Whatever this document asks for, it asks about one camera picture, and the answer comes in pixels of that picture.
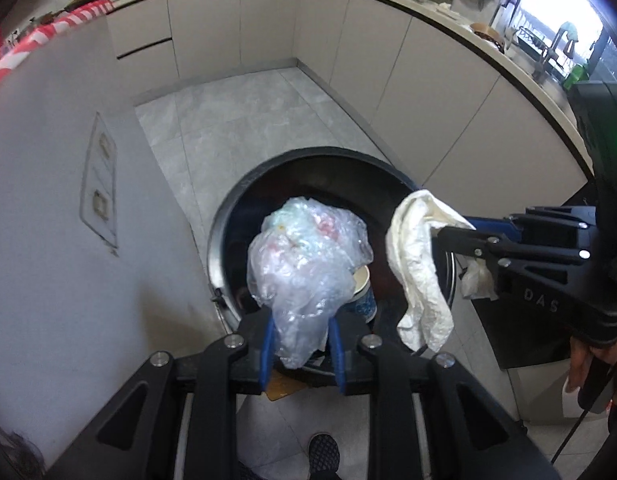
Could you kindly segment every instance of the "red and white striped tape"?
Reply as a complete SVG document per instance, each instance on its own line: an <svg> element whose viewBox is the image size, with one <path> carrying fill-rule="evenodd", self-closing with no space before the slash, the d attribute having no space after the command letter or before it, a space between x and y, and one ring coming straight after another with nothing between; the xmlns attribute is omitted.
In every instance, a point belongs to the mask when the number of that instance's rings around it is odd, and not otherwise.
<svg viewBox="0 0 617 480"><path fill-rule="evenodd" d="M58 18L53 23L41 25L18 43L13 50L0 59L0 81L15 70L33 50L48 43L55 35L61 34L71 27L77 27L103 16L112 10L110 0L97 0Z"/></svg>

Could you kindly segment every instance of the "electrical outlet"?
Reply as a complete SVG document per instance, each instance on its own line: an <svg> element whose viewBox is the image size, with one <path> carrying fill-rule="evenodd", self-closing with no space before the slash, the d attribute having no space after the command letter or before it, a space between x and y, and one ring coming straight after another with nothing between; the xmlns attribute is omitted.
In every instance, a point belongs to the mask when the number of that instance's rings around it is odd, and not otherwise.
<svg viewBox="0 0 617 480"><path fill-rule="evenodd" d="M86 154L79 216L106 243L116 248L115 172L117 146L99 114Z"/></svg>

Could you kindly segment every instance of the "crumpled paper towel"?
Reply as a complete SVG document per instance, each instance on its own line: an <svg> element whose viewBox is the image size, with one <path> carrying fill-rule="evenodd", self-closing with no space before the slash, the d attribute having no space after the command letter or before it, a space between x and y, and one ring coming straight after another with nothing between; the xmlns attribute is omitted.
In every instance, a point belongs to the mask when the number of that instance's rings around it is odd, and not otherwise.
<svg viewBox="0 0 617 480"><path fill-rule="evenodd" d="M474 229L463 216L422 189L400 203L386 234L388 264L408 301L397 332L413 351L426 343L438 352L453 330L453 317L437 282L431 242L433 230L447 225ZM469 258L462 285L464 297L497 297L483 260Z"/></svg>

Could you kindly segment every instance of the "black trash can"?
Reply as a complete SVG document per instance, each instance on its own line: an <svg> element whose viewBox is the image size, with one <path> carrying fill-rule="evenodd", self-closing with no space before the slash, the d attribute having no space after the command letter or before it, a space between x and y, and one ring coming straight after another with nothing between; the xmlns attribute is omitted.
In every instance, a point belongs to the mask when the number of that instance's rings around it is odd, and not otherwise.
<svg viewBox="0 0 617 480"><path fill-rule="evenodd" d="M381 312L388 300L395 304L395 298L401 298L405 309L402 286L388 266L384 239L395 209L417 189L411 179L386 162L333 147L293 150L250 171L224 199L208 241L210 287L226 330L236 330L242 316L258 308L246 285L251 241L261 231L264 218L296 196L349 209L366 222L375 254L369 266L377 300L375 319L391 317ZM435 245L434 259L439 285L450 304L455 292L454 259ZM401 315L391 314L396 326ZM280 371L312 386L335 384L328 352L317 351L301 370Z"/></svg>

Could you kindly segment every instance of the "silver bolt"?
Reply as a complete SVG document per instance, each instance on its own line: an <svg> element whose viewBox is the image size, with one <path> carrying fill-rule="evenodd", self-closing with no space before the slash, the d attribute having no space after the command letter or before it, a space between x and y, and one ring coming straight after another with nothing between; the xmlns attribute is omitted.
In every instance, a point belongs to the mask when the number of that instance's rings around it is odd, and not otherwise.
<svg viewBox="0 0 617 480"><path fill-rule="evenodd" d="M168 364L169 360L168 354L166 352L162 352L161 350L159 352L155 352L150 357L150 363L157 368Z"/></svg>
<svg viewBox="0 0 617 480"><path fill-rule="evenodd" d="M372 350L382 346L382 338L377 334L367 334L361 338L361 343Z"/></svg>
<svg viewBox="0 0 617 480"><path fill-rule="evenodd" d="M228 334L224 337L226 348L239 348L244 344L244 338L239 334Z"/></svg>
<svg viewBox="0 0 617 480"><path fill-rule="evenodd" d="M442 368L450 368L455 364L455 356L448 352L442 352L435 356L435 362Z"/></svg>

